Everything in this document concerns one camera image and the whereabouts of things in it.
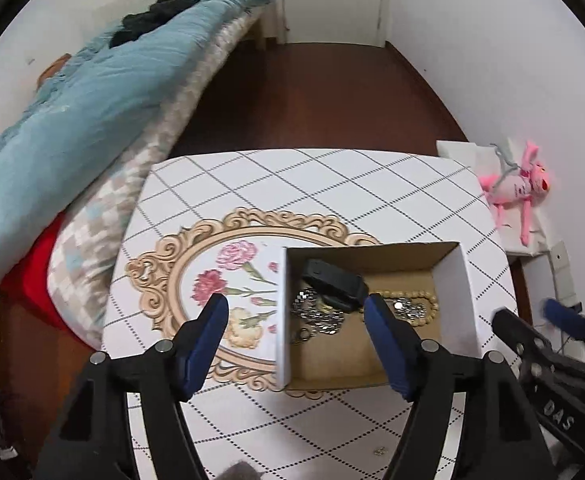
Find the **pink carnation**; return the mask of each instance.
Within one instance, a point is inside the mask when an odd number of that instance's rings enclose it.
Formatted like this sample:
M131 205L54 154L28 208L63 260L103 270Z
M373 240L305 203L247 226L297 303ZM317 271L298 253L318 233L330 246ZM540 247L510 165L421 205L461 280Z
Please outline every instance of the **pink carnation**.
M248 263L255 257L255 244L240 240L231 244L224 245L217 256L217 265L220 269L237 270L243 264Z
M204 272L198 274L197 279L194 280L191 298L195 300L199 306L204 306L215 292L223 292L226 285L228 285L228 282L221 279L221 272L219 270L204 270Z

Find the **gray fur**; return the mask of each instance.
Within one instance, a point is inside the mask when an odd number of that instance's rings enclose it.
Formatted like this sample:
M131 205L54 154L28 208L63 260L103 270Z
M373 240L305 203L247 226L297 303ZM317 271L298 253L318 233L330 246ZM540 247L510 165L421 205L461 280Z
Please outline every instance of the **gray fur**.
M520 169L519 164L517 164L516 162L512 161L509 154L506 154L506 150L503 149L501 146L499 146L498 144L490 144L491 146L495 147L495 153L497 154L497 157L499 158L499 163L500 166L502 167L502 174L499 177L499 179L497 179L496 183L493 184L492 189L496 189L497 187L499 187L499 184L501 184L504 179L511 173L514 173L516 171L518 171ZM508 166L508 169L504 171L504 165Z
M217 480L259 480L263 473L255 471L252 465L246 462L237 462L221 473Z

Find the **white door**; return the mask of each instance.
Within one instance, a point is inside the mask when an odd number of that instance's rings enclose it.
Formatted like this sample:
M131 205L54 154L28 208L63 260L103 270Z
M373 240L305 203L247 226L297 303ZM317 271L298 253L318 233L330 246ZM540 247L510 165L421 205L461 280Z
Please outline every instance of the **white door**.
M287 41L379 44L381 1L284 0Z

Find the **red cushion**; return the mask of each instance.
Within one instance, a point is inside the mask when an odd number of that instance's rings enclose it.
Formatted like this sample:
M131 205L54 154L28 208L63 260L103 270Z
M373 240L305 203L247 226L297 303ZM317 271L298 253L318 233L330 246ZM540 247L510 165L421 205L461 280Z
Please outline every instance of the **red cushion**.
M48 263L64 213L44 229L26 256L4 277L0 290L13 300L24 302L24 307L46 323L72 333L57 313L48 295Z

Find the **black key fob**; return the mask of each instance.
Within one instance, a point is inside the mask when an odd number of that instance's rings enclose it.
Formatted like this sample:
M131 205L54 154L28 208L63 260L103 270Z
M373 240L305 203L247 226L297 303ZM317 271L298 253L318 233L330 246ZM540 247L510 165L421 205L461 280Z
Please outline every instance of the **black key fob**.
M301 278L317 291L327 305L344 312L358 310L368 296L368 286L361 276L323 260L308 260Z

